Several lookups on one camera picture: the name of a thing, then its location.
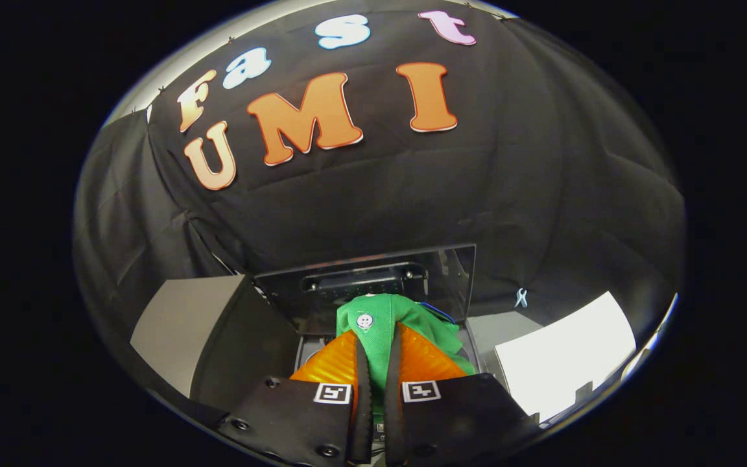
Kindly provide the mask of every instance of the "black cloth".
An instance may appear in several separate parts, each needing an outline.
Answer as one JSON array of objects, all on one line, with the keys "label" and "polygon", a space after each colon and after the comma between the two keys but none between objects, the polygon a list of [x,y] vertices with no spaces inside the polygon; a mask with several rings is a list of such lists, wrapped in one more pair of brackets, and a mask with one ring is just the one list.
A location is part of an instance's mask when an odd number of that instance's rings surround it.
[{"label": "black cloth", "polygon": [[[477,43],[441,38],[417,17],[429,10],[465,21]],[[318,45],[317,24],[353,13],[368,18],[365,42]],[[255,47],[272,65],[224,89],[226,66]],[[395,71],[409,62],[447,68],[456,128],[409,127],[412,95]],[[181,133],[178,96],[210,69],[204,114]],[[309,80],[336,71],[364,139],[265,165],[247,104],[278,92],[299,107]],[[104,127],[77,192],[80,286],[122,336],[164,280],[229,273],[222,262],[259,273],[475,242],[475,307],[513,304],[527,287],[525,313],[548,323],[610,290],[640,342],[682,286],[685,204],[661,139],[602,71],[522,19],[437,0],[332,2],[222,43],[163,85],[148,123],[138,111]],[[222,119],[237,175],[211,191],[184,147],[204,138],[217,171],[205,133]]]}]

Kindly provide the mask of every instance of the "small white sticker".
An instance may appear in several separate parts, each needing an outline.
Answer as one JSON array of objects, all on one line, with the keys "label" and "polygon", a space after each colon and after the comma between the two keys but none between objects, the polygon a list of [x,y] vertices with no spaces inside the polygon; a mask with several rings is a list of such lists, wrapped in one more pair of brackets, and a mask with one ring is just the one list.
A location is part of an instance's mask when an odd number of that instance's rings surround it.
[{"label": "small white sticker", "polygon": [[404,402],[425,402],[441,399],[440,389],[436,387],[436,381],[404,381]]},{"label": "small white sticker", "polygon": [[370,329],[373,325],[374,317],[370,316],[368,313],[356,318],[356,326],[359,326],[359,329]]}]

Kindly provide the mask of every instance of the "screw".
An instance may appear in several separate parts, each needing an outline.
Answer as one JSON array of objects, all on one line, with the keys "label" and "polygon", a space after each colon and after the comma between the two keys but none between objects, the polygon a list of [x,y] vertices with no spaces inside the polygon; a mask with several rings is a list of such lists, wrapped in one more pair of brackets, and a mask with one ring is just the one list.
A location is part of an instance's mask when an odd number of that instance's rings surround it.
[{"label": "screw", "polygon": [[335,457],[338,454],[338,449],[330,446],[321,446],[318,452],[322,457]]},{"label": "screw", "polygon": [[230,420],[230,423],[232,424],[232,426],[240,429],[241,431],[247,431],[247,429],[250,428],[250,424],[244,422],[244,420]]}]

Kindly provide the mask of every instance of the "white paper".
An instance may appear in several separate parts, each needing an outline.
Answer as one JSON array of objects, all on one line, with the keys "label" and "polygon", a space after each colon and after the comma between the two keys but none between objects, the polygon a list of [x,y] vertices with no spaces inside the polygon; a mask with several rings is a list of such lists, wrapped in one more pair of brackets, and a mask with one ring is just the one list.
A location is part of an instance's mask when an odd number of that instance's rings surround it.
[{"label": "white paper", "polygon": [[610,292],[537,331],[495,346],[509,393],[527,412],[548,420],[593,390],[635,351],[630,323]]}]

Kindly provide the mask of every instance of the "dark background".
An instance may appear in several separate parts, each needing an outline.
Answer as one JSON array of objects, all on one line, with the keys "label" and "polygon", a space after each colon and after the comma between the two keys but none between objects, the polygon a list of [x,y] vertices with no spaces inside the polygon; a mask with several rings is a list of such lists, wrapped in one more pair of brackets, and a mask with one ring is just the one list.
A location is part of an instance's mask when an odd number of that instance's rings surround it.
[{"label": "dark background", "polygon": [[[747,465],[747,270],[727,270],[747,250],[726,243],[747,222],[747,132],[731,123],[747,119],[747,88],[735,81],[747,74],[747,35],[717,6],[498,5],[637,99],[676,160],[690,211],[690,281],[651,359],[513,464]],[[92,331],[70,253],[79,169],[104,119],[145,72],[245,9],[0,2],[0,465],[258,464],[121,372]]]}]

